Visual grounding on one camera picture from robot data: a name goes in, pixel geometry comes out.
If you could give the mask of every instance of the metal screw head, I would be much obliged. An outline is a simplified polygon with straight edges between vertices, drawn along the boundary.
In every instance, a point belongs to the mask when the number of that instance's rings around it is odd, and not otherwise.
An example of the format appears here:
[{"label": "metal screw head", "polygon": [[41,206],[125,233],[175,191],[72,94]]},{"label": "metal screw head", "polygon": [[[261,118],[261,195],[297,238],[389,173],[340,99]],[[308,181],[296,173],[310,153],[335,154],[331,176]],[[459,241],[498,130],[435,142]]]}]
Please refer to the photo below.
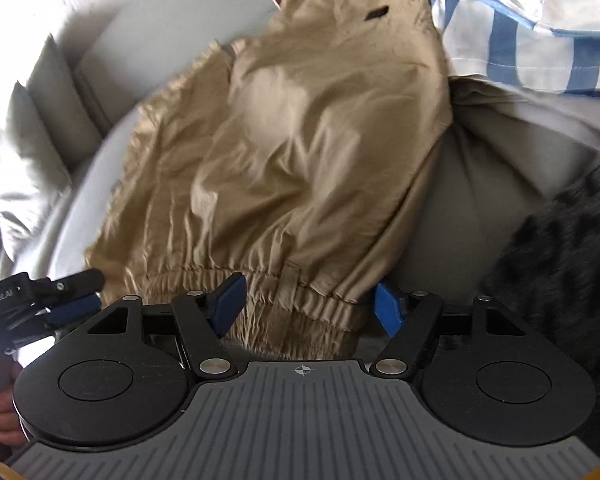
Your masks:
[{"label": "metal screw head", "polygon": [[398,375],[407,371],[407,365],[400,359],[382,359],[376,363],[376,370],[385,375]]},{"label": "metal screw head", "polygon": [[226,359],[212,358],[206,359],[200,363],[200,371],[205,374],[224,374],[231,368],[231,363]]}]

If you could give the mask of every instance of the gray ridged platform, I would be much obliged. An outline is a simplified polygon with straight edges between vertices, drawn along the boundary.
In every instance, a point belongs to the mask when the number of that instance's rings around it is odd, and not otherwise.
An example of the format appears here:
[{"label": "gray ridged platform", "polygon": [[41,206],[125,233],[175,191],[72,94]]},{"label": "gray ridged platform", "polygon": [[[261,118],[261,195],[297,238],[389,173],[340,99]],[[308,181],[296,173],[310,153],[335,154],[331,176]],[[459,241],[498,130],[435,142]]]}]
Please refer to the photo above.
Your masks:
[{"label": "gray ridged platform", "polygon": [[357,362],[302,366],[251,363],[203,385],[176,423],[124,450],[34,444],[12,467],[27,480],[580,480],[600,465],[576,438],[534,449],[473,441],[406,383]]}]

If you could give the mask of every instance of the dark patterned fabric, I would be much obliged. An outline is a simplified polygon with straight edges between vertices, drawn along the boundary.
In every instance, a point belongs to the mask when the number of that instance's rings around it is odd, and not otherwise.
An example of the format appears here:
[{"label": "dark patterned fabric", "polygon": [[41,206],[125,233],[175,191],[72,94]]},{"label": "dark patterned fabric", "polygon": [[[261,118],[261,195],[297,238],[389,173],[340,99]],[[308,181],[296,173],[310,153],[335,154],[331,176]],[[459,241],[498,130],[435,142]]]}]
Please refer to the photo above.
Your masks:
[{"label": "dark patterned fabric", "polygon": [[526,219],[483,289],[592,375],[582,438],[600,454],[600,167]]}]

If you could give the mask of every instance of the white pillow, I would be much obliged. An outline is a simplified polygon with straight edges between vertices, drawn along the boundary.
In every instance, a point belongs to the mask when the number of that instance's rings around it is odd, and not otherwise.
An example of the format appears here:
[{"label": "white pillow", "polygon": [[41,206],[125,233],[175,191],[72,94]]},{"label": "white pillow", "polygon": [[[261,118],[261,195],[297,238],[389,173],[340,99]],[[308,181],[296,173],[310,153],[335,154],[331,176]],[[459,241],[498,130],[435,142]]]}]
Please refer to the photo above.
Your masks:
[{"label": "white pillow", "polygon": [[40,233],[70,186],[71,178],[29,93],[16,83],[0,136],[0,231],[12,262]]}]

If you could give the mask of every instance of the crosshair marking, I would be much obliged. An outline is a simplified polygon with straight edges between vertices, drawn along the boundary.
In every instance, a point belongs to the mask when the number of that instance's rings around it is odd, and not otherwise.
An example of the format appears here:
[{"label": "crosshair marking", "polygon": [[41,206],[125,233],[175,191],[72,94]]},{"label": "crosshair marking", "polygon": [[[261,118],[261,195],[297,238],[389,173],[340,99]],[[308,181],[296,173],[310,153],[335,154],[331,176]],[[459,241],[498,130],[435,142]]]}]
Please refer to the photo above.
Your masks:
[{"label": "crosshair marking", "polygon": [[296,368],[294,371],[296,372],[296,374],[300,374],[300,375],[302,375],[302,377],[304,377],[305,375],[308,375],[311,372],[313,372],[314,369],[309,368],[307,365],[302,365],[302,366],[299,366],[298,368]]}]

